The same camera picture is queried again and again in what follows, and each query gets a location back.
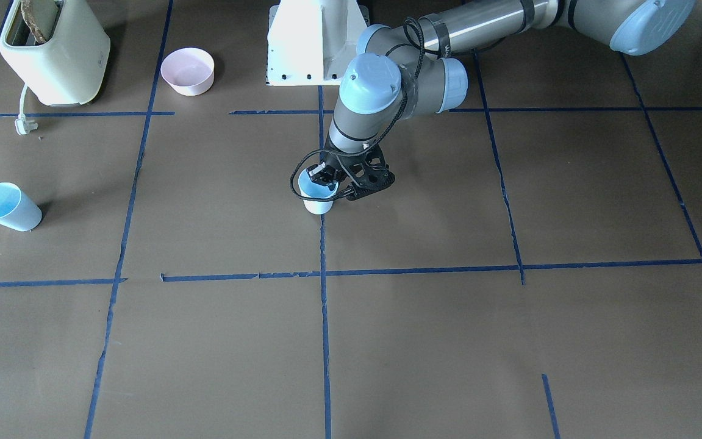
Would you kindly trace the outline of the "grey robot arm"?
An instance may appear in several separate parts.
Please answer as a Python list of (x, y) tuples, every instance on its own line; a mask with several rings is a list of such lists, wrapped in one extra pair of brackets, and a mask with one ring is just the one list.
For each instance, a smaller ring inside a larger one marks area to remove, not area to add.
[(471, 1), (407, 17), (401, 27), (362, 31), (356, 57), (339, 88), (322, 162), (312, 183), (332, 186), (362, 170), (357, 187), (378, 187), (388, 172), (379, 144), (399, 120), (456, 108), (468, 74), (459, 56), (492, 47), (530, 29), (565, 27), (611, 50), (643, 55), (663, 45), (686, 21), (694, 1)]

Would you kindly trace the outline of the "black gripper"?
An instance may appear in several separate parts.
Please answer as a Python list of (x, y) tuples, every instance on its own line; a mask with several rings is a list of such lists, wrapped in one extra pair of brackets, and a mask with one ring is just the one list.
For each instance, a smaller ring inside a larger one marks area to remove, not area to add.
[(323, 166), (310, 167), (310, 180), (314, 184), (321, 186), (331, 186), (343, 182), (347, 177), (356, 183), (358, 177), (348, 168), (359, 164), (362, 151), (342, 152), (338, 148), (331, 147), (323, 150), (324, 158), (320, 162)]

